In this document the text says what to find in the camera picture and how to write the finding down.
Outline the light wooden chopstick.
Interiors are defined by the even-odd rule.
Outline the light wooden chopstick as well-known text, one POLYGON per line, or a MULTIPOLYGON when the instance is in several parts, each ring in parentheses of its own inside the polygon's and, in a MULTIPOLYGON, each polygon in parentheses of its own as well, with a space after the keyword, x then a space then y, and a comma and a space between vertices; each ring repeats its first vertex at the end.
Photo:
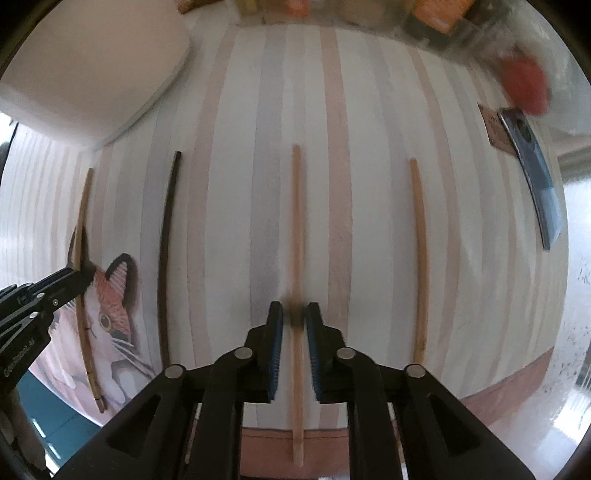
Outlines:
POLYGON ((417 308, 413 362, 423 364, 428 341, 430 301, 429 247, 427 239, 426 205, 423 184, 416 158, 410 160, 417 241, 417 308))
POLYGON ((290 322, 293 340, 293 389, 291 390, 291 414, 293 423, 293 460, 297 467, 304 466, 304 323, 301 315, 303 303, 304 268, 304 203, 303 166, 301 146, 294 145, 291 154, 291 275, 290 322))

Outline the dark brown chopstick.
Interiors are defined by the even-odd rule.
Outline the dark brown chopstick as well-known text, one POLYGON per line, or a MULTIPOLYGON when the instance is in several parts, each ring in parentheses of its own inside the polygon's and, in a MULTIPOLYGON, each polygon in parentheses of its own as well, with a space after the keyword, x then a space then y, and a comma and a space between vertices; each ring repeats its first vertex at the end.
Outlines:
POLYGON ((182 153, 180 151, 175 151, 173 155, 173 161, 166 190, 163 218, 160 231, 156 300, 158 338, 162 369, 166 369, 170 365, 167 321, 167 278, 171 222, 174 209, 176 186, 181 163, 182 153))

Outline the cream utensil holder cup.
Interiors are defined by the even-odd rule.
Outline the cream utensil holder cup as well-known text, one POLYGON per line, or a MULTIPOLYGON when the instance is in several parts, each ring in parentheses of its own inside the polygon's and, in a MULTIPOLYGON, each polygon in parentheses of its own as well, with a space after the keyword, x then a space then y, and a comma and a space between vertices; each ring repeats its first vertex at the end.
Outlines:
POLYGON ((98 148, 165 92, 191 47, 172 1, 60 1, 1 74, 1 111, 53 139, 98 148))

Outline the striped cat placemat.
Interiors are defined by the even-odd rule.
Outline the striped cat placemat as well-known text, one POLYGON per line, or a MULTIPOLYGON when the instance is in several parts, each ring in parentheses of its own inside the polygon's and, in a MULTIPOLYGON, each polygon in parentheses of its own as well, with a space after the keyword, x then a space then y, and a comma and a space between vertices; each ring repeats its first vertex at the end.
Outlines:
POLYGON ((101 425, 160 372, 157 262, 175 151, 170 359, 199 367, 242 343, 270 303, 287 300, 300 145, 304 298, 325 322, 378 363, 413 361, 416 158, 429 247, 424 364, 487 424, 530 397, 560 328, 567 240, 543 249, 518 160, 489 142, 478 104, 508 103, 495 79, 358 31, 240 27, 221 4, 181 18, 191 40, 182 69, 113 141, 64 143, 19 122, 1 180, 1 282, 63 267, 86 210, 85 304, 106 408, 88 386, 73 308, 58 313, 33 375, 101 425))

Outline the brown printed card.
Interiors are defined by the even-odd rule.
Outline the brown printed card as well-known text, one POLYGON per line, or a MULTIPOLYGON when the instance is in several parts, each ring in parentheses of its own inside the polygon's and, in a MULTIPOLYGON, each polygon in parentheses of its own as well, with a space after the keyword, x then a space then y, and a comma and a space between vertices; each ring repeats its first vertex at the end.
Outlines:
POLYGON ((478 104, 478 107, 485 124, 490 144, 494 148, 516 157, 517 152, 498 112, 482 104, 478 104))

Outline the red round object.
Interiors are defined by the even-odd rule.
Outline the red round object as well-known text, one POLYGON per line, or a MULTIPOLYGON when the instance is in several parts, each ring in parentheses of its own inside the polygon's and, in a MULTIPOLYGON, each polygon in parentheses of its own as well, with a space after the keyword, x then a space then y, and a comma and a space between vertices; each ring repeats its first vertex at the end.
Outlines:
POLYGON ((542 116, 548 111, 548 80, 534 58, 520 56, 503 60, 501 84, 513 105, 523 112, 542 116))

